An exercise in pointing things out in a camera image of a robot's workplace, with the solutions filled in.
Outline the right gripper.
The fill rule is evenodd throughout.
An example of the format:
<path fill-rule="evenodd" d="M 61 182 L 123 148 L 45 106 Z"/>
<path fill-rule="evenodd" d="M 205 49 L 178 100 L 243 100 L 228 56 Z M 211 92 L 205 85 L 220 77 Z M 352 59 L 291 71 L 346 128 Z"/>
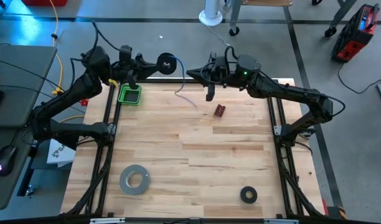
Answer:
<path fill-rule="evenodd" d="M 200 84 L 208 84 L 207 86 L 207 94 L 206 94 L 206 101 L 212 101 L 215 95 L 215 86 L 221 85 L 221 86 L 227 86 L 229 83 L 232 82 L 234 79 L 234 71 L 230 70 L 230 64 L 234 62 L 229 62 L 229 71 L 228 76 L 225 78 L 223 82 L 217 82 L 215 78 L 215 61 L 217 57 L 224 57 L 224 56 L 218 56 L 215 52 L 211 52 L 209 55 L 209 62 L 205 67 L 201 68 L 195 68 L 186 71 L 187 75 L 196 80 Z"/>

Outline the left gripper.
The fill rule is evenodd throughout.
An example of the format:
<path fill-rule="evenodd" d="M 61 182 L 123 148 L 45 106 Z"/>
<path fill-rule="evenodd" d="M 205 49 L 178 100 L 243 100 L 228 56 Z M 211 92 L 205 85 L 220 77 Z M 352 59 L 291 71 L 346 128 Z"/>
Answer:
<path fill-rule="evenodd" d="M 119 49 L 119 60 L 111 66 L 111 79 L 127 83 L 132 90 L 135 90 L 138 87 L 136 84 L 137 71 L 139 71 L 138 78 L 148 78 L 160 69 L 160 64 L 145 61 L 141 53 L 132 58 L 132 47 L 122 45 Z"/>

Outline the black cable spool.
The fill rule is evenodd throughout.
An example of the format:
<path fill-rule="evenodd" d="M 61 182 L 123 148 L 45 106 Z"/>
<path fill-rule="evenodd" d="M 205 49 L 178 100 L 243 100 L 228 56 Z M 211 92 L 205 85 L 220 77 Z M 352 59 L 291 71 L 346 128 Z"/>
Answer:
<path fill-rule="evenodd" d="M 156 62 L 158 71 L 163 75 L 170 75 L 176 71 L 177 60 L 173 54 L 162 53 Z"/>

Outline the green plastic bin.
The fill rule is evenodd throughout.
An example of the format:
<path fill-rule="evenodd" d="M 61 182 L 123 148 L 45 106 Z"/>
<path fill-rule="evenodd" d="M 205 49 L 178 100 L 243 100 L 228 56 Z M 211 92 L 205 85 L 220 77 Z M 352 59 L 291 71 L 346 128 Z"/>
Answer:
<path fill-rule="evenodd" d="M 118 102 L 123 105 L 138 105 L 141 98 L 141 86 L 138 85 L 135 89 L 131 89 L 128 84 L 122 85 Z"/>

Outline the grey cart leg with caster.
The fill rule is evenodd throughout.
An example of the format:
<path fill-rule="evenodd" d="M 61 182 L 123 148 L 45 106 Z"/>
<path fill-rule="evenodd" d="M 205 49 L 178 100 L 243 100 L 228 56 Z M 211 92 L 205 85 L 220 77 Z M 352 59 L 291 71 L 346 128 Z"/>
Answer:
<path fill-rule="evenodd" d="M 335 13 L 333 20 L 329 24 L 329 28 L 325 31 L 325 37 L 331 37 L 337 32 L 337 25 L 344 18 L 344 16 L 349 12 L 351 7 L 356 3 L 357 0 L 336 0 L 340 8 Z"/>
<path fill-rule="evenodd" d="M 237 27 L 238 16 L 240 13 L 240 8 L 242 5 L 242 0 L 231 0 L 232 13 L 230 18 L 230 36 L 236 36 L 240 29 Z"/>

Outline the wooden board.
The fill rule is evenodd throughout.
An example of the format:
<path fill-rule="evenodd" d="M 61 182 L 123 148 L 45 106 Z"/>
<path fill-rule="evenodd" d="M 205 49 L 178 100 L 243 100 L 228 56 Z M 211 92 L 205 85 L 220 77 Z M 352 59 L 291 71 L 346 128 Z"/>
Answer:
<path fill-rule="evenodd" d="M 293 0 L 242 0 L 242 4 L 248 6 L 283 7 L 291 6 Z"/>

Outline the grey tape roll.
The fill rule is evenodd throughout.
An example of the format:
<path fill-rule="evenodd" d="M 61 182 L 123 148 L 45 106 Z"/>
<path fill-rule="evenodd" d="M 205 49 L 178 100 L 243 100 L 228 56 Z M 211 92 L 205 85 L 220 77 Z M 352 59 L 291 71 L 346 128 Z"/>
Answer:
<path fill-rule="evenodd" d="M 129 183 L 130 178 L 134 174 L 140 174 L 141 183 L 137 187 L 132 187 Z M 149 188 L 151 182 L 150 174 L 146 168 L 141 165 L 133 164 L 123 170 L 120 175 L 120 187 L 125 194 L 141 195 Z"/>

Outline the white box with logo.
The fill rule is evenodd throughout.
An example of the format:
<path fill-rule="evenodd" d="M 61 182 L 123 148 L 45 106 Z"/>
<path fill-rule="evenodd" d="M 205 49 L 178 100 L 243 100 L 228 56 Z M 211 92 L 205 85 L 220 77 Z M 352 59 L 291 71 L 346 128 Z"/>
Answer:
<path fill-rule="evenodd" d="M 47 155 L 47 164 L 63 167 L 72 163 L 75 157 L 75 150 L 69 148 L 58 141 L 51 139 Z"/>

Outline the red plastic bin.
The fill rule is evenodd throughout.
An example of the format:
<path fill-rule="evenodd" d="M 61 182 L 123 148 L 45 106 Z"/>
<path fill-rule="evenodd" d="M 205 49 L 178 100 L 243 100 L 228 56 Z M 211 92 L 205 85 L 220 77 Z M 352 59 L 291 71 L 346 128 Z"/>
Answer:
<path fill-rule="evenodd" d="M 26 6 L 65 6 L 68 0 L 21 0 Z"/>

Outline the grey desk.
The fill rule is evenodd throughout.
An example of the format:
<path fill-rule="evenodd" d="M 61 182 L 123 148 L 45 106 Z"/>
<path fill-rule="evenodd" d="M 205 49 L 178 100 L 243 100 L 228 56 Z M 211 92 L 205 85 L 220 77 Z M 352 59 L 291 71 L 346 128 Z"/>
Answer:
<path fill-rule="evenodd" d="M 14 167 L 0 177 L 0 210 L 9 204 L 31 146 L 22 141 L 25 124 L 54 61 L 48 46 L 0 45 L 0 150 L 16 147 Z"/>

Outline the black tape roll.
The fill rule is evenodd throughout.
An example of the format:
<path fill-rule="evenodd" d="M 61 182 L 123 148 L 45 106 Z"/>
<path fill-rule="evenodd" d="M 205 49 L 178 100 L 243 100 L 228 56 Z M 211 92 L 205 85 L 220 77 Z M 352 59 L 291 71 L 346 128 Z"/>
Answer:
<path fill-rule="evenodd" d="M 243 189 L 241 189 L 240 198 L 245 203 L 255 203 L 258 198 L 258 194 L 253 187 L 246 186 Z"/>

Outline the red black tool case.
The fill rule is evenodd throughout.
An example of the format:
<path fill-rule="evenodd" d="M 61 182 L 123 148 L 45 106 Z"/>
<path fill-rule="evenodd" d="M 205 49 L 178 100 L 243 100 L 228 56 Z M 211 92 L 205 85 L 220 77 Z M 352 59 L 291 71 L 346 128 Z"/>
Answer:
<path fill-rule="evenodd" d="M 380 6 L 364 4 L 341 30 L 331 53 L 331 59 L 347 63 L 372 39 L 377 26 Z"/>

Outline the black computer mouse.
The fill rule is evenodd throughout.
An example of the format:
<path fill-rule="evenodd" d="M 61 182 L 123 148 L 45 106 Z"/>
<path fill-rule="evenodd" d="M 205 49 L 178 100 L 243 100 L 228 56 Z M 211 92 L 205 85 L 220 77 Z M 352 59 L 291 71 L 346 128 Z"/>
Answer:
<path fill-rule="evenodd" d="M 4 146 L 0 150 L 0 177 L 9 175 L 14 168 L 17 147 L 13 145 Z"/>

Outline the black aluminium rig frame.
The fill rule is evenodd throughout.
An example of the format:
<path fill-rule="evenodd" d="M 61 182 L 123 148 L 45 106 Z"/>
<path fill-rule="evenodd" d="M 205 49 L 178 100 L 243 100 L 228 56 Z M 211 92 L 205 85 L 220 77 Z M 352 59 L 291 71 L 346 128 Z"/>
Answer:
<path fill-rule="evenodd" d="M 205 100 L 199 84 L 154 80 L 142 84 L 137 106 L 124 105 L 107 183 L 95 190 L 92 211 L 125 218 L 274 218 L 302 206 L 280 178 L 273 126 L 301 116 L 291 101 L 254 99 L 217 87 Z M 221 118 L 217 105 L 226 106 Z M 125 194 L 120 175 L 138 164 L 151 182 L 141 195 Z M 240 191 L 253 187 L 255 203 Z"/>

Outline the white pedestal base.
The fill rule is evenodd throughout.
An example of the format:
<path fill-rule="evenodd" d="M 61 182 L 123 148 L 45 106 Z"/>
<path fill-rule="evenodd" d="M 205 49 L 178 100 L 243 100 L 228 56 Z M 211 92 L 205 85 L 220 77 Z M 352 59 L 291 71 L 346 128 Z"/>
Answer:
<path fill-rule="evenodd" d="M 205 0 L 204 9 L 199 14 L 199 20 L 208 27 L 217 26 L 223 20 L 220 10 L 220 0 Z"/>

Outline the silver metal bracket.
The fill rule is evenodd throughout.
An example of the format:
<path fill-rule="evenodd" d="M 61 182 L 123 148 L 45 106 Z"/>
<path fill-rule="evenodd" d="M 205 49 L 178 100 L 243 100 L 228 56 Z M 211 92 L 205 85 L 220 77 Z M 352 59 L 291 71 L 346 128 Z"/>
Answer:
<path fill-rule="evenodd" d="M 263 224 L 299 224 L 298 220 L 292 219 L 264 219 Z"/>
<path fill-rule="evenodd" d="M 89 224 L 124 224 L 125 218 L 92 218 Z"/>

